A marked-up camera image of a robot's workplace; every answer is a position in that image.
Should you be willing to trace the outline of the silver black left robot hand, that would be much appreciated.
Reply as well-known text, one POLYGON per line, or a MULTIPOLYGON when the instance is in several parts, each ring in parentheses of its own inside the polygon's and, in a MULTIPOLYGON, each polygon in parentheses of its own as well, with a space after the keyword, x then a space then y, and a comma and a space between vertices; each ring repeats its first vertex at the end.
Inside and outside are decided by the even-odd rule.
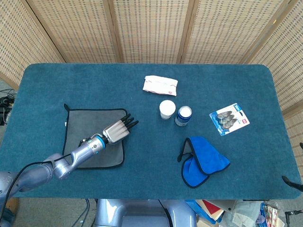
POLYGON ((130 116, 131 114, 127 114, 103 130, 103 138, 106 144, 116 144, 130 134, 130 129, 139 123, 139 121, 134 120, 134 117, 131 118, 130 116))

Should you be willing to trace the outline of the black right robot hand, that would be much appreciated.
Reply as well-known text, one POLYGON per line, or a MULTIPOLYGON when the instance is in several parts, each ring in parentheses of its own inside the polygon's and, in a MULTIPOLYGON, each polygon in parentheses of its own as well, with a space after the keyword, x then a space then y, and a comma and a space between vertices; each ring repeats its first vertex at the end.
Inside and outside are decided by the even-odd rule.
POLYGON ((284 181, 287 185, 289 185, 290 187, 293 187, 293 188, 295 188, 295 189, 297 189, 297 190, 303 192, 303 185, 302 185, 302 184, 294 183, 294 182, 290 181, 290 180, 289 180, 286 176, 284 176, 284 175, 282 176, 282 179, 283 179, 283 181, 284 181))

